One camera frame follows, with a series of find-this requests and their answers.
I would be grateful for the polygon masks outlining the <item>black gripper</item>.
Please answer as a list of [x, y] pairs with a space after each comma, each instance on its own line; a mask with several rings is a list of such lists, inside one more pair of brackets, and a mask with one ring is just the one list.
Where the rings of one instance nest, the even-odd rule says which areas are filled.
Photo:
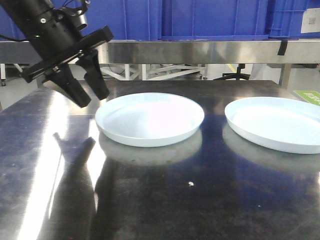
[[91, 98], [74, 78], [67, 64], [78, 58], [75, 64], [85, 70], [84, 80], [99, 100], [106, 99], [109, 90], [101, 72], [98, 50], [94, 48], [109, 42], [113, 37], [113, 33], [106, 25], [69, 46], [66, 43], [50, 43], [46, 40], [32, 41], [31, 46], [38, 53], [41, 61], [24, 70], [21, 76], [30, 83], [45, 75], [46, 88], [59, 92], [80, 108], [84, 108], [90, 103]]

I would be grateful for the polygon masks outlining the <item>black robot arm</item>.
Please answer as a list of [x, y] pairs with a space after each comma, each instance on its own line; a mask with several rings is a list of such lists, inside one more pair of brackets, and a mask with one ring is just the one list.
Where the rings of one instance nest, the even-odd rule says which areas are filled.
[[96, 48], [114, 36], [107, 25], [82, 35], [85, 25], [81, 16], [88, 10], [86, 1], [77, 8], [55, 8], [50, 0], [2, 0], [0, 5], [41, 57], [40, 62], [21, 73], [27, 83], [44, 76], [51, 89], [79, 107], [86, 107], [91, 98], [69, 67], [69, 62], [76, 59], [76, 65], [85, 70], [84, 80], [97, 98], [108, 97]]

